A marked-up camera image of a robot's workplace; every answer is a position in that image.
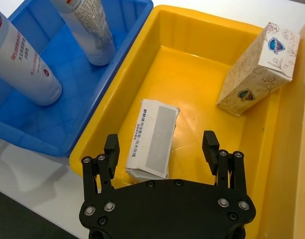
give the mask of white aerosol can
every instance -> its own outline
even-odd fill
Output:
[[[112,34],[100,0],[51,0],[90,63],[104,66],[115,55]]]
[[[40,106],[54,103],[62,93],[45,62],[1,12],[0,78]]]

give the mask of white box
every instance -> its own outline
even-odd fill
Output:
[[[166,179],[179,109],[143,100],[129,151],[126,172],[138,181]]]
[[[228,72],[217,105],[239,115],[292,80],[300,35],[270,23]]]

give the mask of blue storage tray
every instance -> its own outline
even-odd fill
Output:
[[[51,156],[69,156],[148,17],[151,0],[102,0],[116,55],[89,63],[49,0],[26,0],[10,16],[63,86],[60,99],[38,107],[0,79],[0,138]]]

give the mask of screw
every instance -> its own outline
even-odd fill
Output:
[[[88,163],[88,162],[90,162],[90,161],[91,161],[90,158],[84,158],[84,159],[83,159],[83,162],[84,162],[84,163]]]
[[[175,185],[178,186],[178,187],[182,186],[182,181],[176,180]]]
[[[240,152],[236,152],[234,155],[235,155],[237,158],[241,158],[241,157],[242,157],[242,153],[240,153]]]
[[[245,201],[240,201],[238,203],[239,207],[243,210],[249,210],[250,209],[250,206],[248,203],[246,203]]]
[[[226,207],[229,206],[229,201],[227,199],[225,199],[225,198],[219,198],[218,199],[218,204],[220,206],[222,206],[223,208],[226,208]]]
[[[107,218],[105,216],[102,216],[98,219],[98,224],[101,226],[104,226],[107,223]]]
[[[153,182],[153,181],[147,182],[147,186],[148,186],[149,188],[152,188],[152,187],[154,186],[154,182]]]
[[[221,156],[226,156],[226,155],[227,155],[227,152],[224,151],[224,150],[222,150],[222,151],[220,151],[220,155],[221,155]]]
[[[104,210],[106,212],[111,212],[113,209],[115,209],[115,203],[113,203],[113,202],[108,202],[104,206]]]
[[[96,208],[93,207],[93,206],[88,206],[85,211],[84,211],[84,214],[87,215],[87,216],[90,216],[90,215],[93,215],[94,212],[95,212]]]
[[[236,221],[236,220],[238,220],[238,215],[235,213],[229,213],[228,218],[232,221]]]

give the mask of white table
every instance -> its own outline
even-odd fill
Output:
[[[5,16],[22,0],[0,0]],[[289,0],[153,0],[264,27],[269,21],[300,31],[305,5]],[[54,159],[0,140],[0,191],[81,239],[88,238],[78,213],[83,202],[82,178],[68,159]]]

